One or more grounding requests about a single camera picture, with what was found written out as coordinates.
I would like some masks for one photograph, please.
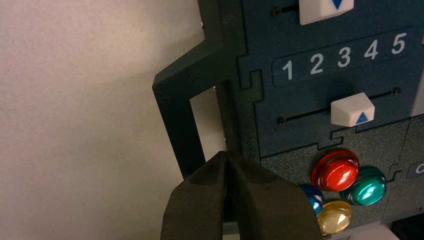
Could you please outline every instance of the number label strip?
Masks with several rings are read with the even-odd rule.
[[[412,28],[403,28],[309,52],[276,59],[272,63],[275,87],[314,79],[325,74],[402,58],[408,54]]]

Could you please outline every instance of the blue button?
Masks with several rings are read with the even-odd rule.
[[[323,208],[324,196],[323,193],[314,186],[301,186],[300,189],[305,193],[307,200],[315,211],[316,215],[319,215]]]

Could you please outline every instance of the number 1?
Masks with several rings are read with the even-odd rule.
[[[282,67],[282,70],[288,70],[288,80],[293,79],[292,60],[288,61],[288,63]]]

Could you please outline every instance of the number 5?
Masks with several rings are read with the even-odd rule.
[[[394,38],[393,47],[396,47],[397,45],[400,45],[400,48],[398,50],[396,50],[396,49],[393,48],[391,50],[391,53],[392,54],[394,54],[394,55],[400,54],[404,50],[404,48],[405,48],[405,41],[404,40],[400,40],[400,38],[403,38],[403,37],[406,37],[406,36],[407,36],[407,33],[404,32],[404,33],[398,34]]]

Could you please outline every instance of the number 4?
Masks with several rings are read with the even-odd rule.
[[[377,54],[379,54],[377,52],[377,44],[379,43],[379,41],[377,39],[375,39],[371,46],[369,46],[368,50],[366,51],[366,53],[363,55],[364,58],[369,58],[371,57],[372,60],[374,60],[377,56]]]

